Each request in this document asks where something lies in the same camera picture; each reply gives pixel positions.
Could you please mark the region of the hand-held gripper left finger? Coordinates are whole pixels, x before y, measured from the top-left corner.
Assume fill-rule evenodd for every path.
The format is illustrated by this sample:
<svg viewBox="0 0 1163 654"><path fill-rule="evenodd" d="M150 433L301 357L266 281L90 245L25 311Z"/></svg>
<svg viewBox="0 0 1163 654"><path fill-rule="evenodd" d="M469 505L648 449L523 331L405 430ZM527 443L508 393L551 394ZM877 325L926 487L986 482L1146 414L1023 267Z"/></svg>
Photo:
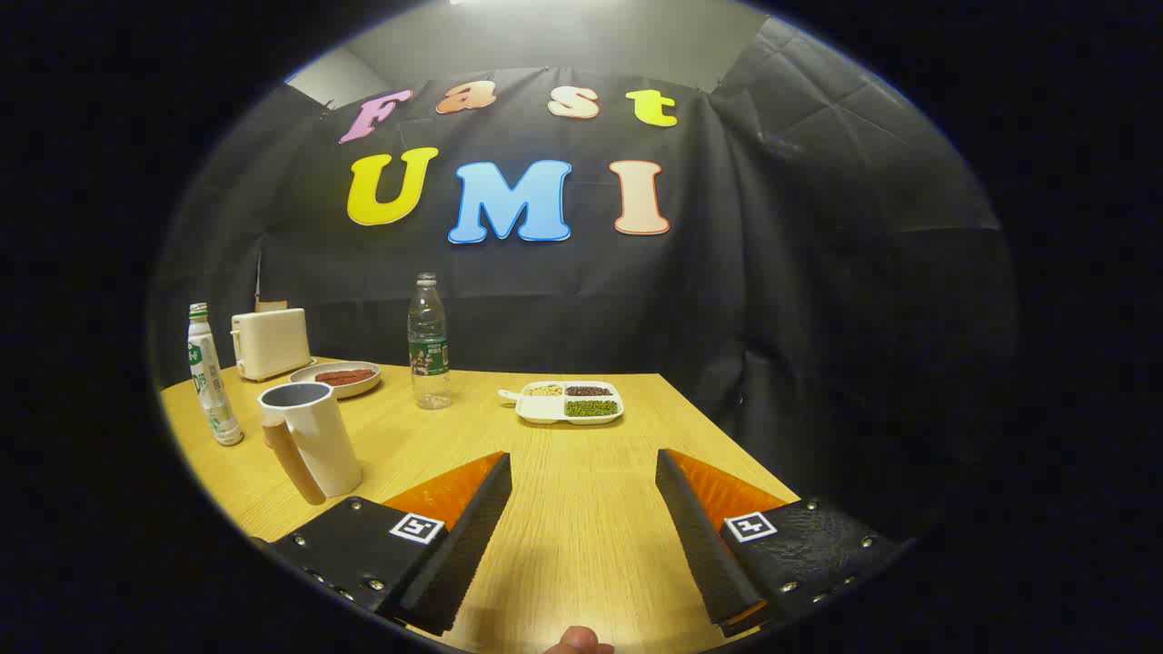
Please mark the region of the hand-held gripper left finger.
<svg viewBox="0 0 1163 654"><path fill-rule="evenodd" d="M511 493L511 454L492 452L388 500L350 496L277 540L254 542L341 600L441 637Z"/></svg>

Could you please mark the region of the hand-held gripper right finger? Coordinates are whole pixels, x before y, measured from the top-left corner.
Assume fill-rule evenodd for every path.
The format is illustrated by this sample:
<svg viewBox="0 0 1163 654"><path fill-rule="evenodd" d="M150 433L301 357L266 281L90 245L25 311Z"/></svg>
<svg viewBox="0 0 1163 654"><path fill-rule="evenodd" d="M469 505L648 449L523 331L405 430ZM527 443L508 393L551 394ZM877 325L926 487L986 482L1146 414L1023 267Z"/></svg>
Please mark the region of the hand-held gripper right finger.
<svg viewBox="0 0 1163 654"><path fill-rule="evenodd" d="M912 547L835 502L782 500L685 452L658 452L655 484L723 637L802 621Z"/></svg>

